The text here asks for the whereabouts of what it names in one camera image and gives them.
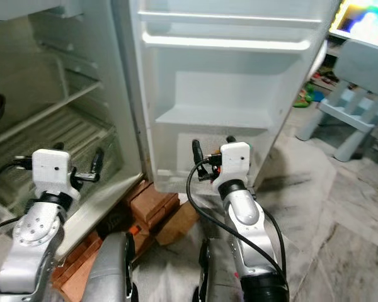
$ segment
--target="brick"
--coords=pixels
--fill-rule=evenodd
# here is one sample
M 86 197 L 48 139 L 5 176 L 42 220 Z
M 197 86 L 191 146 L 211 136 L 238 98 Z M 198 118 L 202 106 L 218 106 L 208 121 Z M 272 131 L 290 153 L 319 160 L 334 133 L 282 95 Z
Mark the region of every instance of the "brick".
M 84 251 L 76 261 L 74 261 L 58 278 L 53 279 L 52 282 L 55 288 L 61 288 L 62 285 L 69 280 L 69 278 L 90 258 L 102 245 L 101 238 L 97 238 L 88 249 Z
M 97 249 L 61 287 L 61 291 L 70 302 L 80 302 L 83 298 L 89 272 L 94 265 L 98 252 L 99 250 Z
M 175 209 L 179 208 L 178 195 L 174 195 L 149 221 L 144 222 L 139 217 L 134 216 L 139 225 L 145 230 L 154 230 L 164 221 Z
M 148 222 L 174 195 L 173 193 L 159 193 L 153 184 L 141 192 L 131 203 L 135 216 Z
M 67 257 L 62 267 L 56 267 L 52 274 L 52 282 L 54 282 L 63 272 L 65 272 L 78 257 L 80 257 L 89 246 L 99 238 L 97 232 L 91 232 L 83 242 L 81 242 Z

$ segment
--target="cardboard piece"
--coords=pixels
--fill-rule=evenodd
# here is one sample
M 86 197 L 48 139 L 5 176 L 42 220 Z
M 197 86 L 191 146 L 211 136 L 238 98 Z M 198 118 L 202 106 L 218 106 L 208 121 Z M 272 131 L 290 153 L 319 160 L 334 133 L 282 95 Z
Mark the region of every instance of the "cardboard piece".
M 198 219 L 199 215 L 191 204 L 184 203 L 156 235 L 157 242 L 160 245 L 167 245 L 178 241 Z

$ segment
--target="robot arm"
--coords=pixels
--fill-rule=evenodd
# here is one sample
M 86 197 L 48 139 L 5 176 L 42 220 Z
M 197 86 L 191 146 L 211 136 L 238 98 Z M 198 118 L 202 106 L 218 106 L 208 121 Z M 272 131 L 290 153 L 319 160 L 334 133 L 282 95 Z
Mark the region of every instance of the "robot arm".
M 274 262 L 277 262 L 264 227 L 265 212 L 246 188 L 250 147 L 247 143 L 236 142 L 233 137 L 227 138 L 227 141 L 229 143 L 220 148 L 219 154 L 208 156 L 208 163 L 213 167 L 213 173 L 208 174 L 208 179 L 212 180 L 213 190 L 219 193 L 223 201 L 226 225 L 259 246 Z M 195 145 L 200 148 L 198 142 L 194 142 L 192 147 Z M 265 256 L 233 235 L 230 236 L 229 246 L 241 280 L 245 301 L 289 300 L 287 282 L 277 271 L 277 266 L 272 265 Z
M 29 210 L 14 227 L 13 244 L 0 271 L 0 302 L 43 300 L 67 211 L 79 201 L 82 181 L 99 180 L 103 151 L 97 150 L 91 172 L 85 174 L 77 174 L 70 155 L 61 150 L 40 149 L 18 160 L 32 169 L 38 199 L 29 201 Z

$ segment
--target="open refrigerator door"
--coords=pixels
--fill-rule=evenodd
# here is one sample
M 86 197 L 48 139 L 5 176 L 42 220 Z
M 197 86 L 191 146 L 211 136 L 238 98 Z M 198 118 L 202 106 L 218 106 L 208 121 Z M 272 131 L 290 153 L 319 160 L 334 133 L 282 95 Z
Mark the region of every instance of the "open refrigerator door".
M 158 190 L 185 192 L 193 139 L 212 154 L 229 135 L 251 146 L 247 185 L 254 184 L 325 49 L 338 5 L 338 0 L 130 1 Z M 215 194 L 196 181 L 193 190 Z

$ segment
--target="refrigerator shelf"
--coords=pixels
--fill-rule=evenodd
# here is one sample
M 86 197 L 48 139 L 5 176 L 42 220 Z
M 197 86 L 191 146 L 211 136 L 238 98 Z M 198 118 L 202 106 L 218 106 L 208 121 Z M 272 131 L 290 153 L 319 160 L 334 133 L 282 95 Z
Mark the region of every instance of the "refrigerator shelf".
M 40 110 L 38 112 L 33 113 L 31 116 L 27 118 L 24 118 L 21 115 L 18 116 L 17 108 L 15 105 L 15 102 L 28 103 L 28 99 L 14 99 L 12 104 L 11 100 L 7 101 L 6 106 L 15 105 L 15 109 L 10 108 L 9 110 L 6 110 L 6 108 L 4 110 L 4 115 L 0 120 L 0 143 L 5 142 L 12 136 L 24 130 L 26 127 L 46 118 L 55 111 L 59 110 L 61 107 L 68 105 L 75 99 L 80 98 L 81 96 L 91 92 L 92 90 L 101 87 L 101 82 L 83 76 L 82 74 L 78 74 L 76 72 L 69 70 L 62 71 L 62 73 L 62 81 L 59 82 L 61 85 L 65 85 L 66 87 L 62 95 L 60 95 L 60 93 L 58 94 L 58 97 L 62 99 L 52 99 L 47 101 L 46 103 L 38 103 L 35 107 Z
M 143 22 L 179 22 L 195 24 L 228 24 L 240 26 L 275 26 L 294 28 L 317 28 L 322 20 L 311 18 L 278 18 L 250 15 L 231 15 L 215 13 L 177 13 L 165 11 L 137 12 Z
M 229 126 L 235 128 L 268 129 L 273 121 L 268 111 L 249 108 L 219 108 L 205 106 L 175 105 L 165 112 L 156 123 L 200 125 L 200 126 Z
M 115 130 L 75 109 L 65 107 L 40 120 L 0 144 L 0 166 L 15 155 L 31 155 L 39 148 L 50 148 L 63 142 L 78 171 L 88 171 L 97 147 L 106 154 L 102 182 L 106 182 L 122 167 Z M 23 212 L 29 198 L 34 198 L 30 172 L 12 169 L 0 177 L 0 205 L 15 215 Z M 85 184 L 82 196 L 89 194 L 91 184 Z M 77 210 L 73 207 L 69 214 Z

